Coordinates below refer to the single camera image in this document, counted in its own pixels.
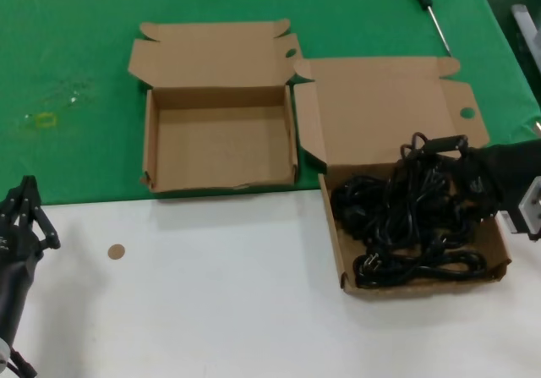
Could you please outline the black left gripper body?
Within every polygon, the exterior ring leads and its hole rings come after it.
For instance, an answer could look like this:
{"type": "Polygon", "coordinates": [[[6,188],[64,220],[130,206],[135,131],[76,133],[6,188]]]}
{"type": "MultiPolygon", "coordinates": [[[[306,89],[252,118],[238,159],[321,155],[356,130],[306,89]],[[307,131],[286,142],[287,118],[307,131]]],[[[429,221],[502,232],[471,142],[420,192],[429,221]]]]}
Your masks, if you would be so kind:
{"type": "Polygon", "coordinates": [[[40,240],[29,229],[1,226],[1,339],[14,342],[41,259],[40,240]]]}

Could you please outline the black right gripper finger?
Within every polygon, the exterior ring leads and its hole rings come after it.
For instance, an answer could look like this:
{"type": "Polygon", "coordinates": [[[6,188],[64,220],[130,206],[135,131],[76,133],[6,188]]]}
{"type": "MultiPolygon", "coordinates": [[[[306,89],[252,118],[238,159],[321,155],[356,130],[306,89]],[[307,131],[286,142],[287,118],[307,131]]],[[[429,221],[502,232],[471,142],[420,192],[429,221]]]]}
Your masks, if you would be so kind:
{"type": "Polygon", "coordinates": [[[497,187],[487,173],[454,173],[456,192],[464,201],[467,215],[475,222],[497,212],[497,187]]]}
{"type": "Polygon", "coordinates": [[[458,148],[458,168],[460,170],[485,170],[486,165],[478,149],[469,145],[462,145],[458,148]]]}

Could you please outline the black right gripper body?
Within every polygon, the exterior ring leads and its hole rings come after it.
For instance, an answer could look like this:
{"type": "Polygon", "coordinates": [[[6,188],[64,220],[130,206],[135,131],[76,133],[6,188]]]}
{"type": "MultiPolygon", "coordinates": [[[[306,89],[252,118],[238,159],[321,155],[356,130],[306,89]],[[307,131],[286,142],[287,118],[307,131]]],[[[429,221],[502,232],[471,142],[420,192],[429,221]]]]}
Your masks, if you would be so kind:
{"type": "Polygon", "coordinates": [[[501,210],[540,215],[540,140],[479,150],[502,190],[501,210]]]}

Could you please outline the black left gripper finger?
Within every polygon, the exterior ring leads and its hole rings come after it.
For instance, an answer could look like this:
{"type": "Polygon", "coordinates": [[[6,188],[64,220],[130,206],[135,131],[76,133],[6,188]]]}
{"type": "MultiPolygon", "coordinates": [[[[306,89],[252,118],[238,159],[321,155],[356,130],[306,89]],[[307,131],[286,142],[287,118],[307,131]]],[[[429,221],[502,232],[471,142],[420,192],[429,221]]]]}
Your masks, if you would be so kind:
{"type": "Polygon", "coordinates": [[[60,240],[57,231],[41,208],[41,196],[35,176],[24,176],[23,187],[23,228],[32,230],[36,223],[44,233],[40,241],[42,249],[59,249],[60,240]]]}
{"type": "Polygon", "coordinates": [[[5,199],[1,202],[1,222],[11,225],[19,216],[27,180],[28,177],[23,176],[20,184],[7,192],[5,199]]]}

